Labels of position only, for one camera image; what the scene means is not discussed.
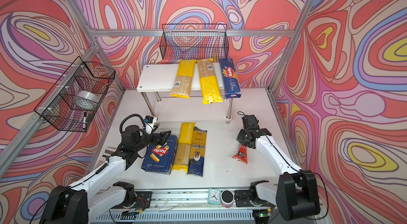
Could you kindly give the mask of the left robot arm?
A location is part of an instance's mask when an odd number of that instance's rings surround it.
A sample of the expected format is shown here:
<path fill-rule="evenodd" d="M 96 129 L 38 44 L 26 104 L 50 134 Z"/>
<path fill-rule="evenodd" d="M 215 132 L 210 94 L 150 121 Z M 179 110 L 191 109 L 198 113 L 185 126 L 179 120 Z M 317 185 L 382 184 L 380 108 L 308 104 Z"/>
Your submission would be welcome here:
<path fill-rule="evenodd" d="M 90 224 L 98 216 L 113 207 L 135 208 L 142 212 L 147 206 L 137 207 L 138 197 L 134 185 L 115 182 L 110 189 L 101 189 L 116 176 L 129 169 L 141 156 L 139 152 L 151 144 L 163 145 L 170 131 L 158 133 L 157 118 L 132 114 L 119 125 L 121 142 L 106 158 L 101 167 L 68 186 L 58 186 L 38 209 L 42 224 Z"/>

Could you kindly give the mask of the dark blue spaghetti bag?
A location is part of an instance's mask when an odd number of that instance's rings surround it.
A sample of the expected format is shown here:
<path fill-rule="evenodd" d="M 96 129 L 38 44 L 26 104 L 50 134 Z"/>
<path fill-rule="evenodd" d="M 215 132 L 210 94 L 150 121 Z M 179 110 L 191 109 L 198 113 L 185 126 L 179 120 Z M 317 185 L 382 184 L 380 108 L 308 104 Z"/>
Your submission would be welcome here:
<path fill-rule="evenodd" d="M 188 175 L 203 177 L 207 131 L 194 127 L 189 156 Z"/>

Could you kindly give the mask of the clear yellow-top spaghetti bag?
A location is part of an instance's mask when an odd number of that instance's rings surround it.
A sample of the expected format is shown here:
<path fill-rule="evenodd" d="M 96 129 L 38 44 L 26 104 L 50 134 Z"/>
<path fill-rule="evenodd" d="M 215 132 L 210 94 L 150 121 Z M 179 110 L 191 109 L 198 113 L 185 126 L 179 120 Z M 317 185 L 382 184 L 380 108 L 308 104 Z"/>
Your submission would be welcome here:
<path fill-rule="evenodd" d="M 171 91 L 172 97 L 190 98 L 192 79 L 194 76 L 196 60 L 181 60 L 177 76 Z"/>

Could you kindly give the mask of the blue Barilla spaghetti box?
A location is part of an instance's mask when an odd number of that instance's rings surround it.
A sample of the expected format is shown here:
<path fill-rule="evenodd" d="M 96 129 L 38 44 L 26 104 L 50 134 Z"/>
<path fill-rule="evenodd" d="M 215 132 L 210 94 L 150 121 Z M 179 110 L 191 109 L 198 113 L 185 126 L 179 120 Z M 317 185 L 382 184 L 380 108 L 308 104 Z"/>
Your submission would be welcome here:
<path fill-rule="evenodd" d="M 232 58 L 221 58 L 219 60 L 222 79 L 224 83 L 225 98 L 240 98 L 242 93 L 240 83 L 235 71 L 235 66 Z"/>

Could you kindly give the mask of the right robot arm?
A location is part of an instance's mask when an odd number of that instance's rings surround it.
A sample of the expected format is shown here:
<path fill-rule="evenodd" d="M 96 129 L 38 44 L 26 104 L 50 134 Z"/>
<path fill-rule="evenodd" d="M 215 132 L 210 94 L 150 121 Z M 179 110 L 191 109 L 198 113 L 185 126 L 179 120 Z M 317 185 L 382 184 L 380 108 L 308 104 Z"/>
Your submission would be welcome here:
<path fill-rule="evenodd" d="M 252 182 L 249 189 L 251 201 L 256 204 L 271 203 L 286 221 L 320 214 L 315 173 L 295 164 L 277 145 L 269 130 L 259 127 L 255 115 L 238 114 L 242 116 L 243 129 L 236 140 L 260 152 L 278 176 L 277 184 L 268 180 Z"/>

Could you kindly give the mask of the red noodle bag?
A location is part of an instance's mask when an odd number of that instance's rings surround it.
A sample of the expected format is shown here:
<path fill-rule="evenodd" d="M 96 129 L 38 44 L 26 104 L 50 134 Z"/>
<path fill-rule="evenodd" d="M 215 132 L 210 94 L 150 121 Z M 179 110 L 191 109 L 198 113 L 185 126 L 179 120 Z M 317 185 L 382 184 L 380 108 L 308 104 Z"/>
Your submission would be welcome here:
<path fill-rule="evenodd" d="M 237 153 L 233 156 L 233 159 L 248 164 L 247 146 L 240 144 Z"/>

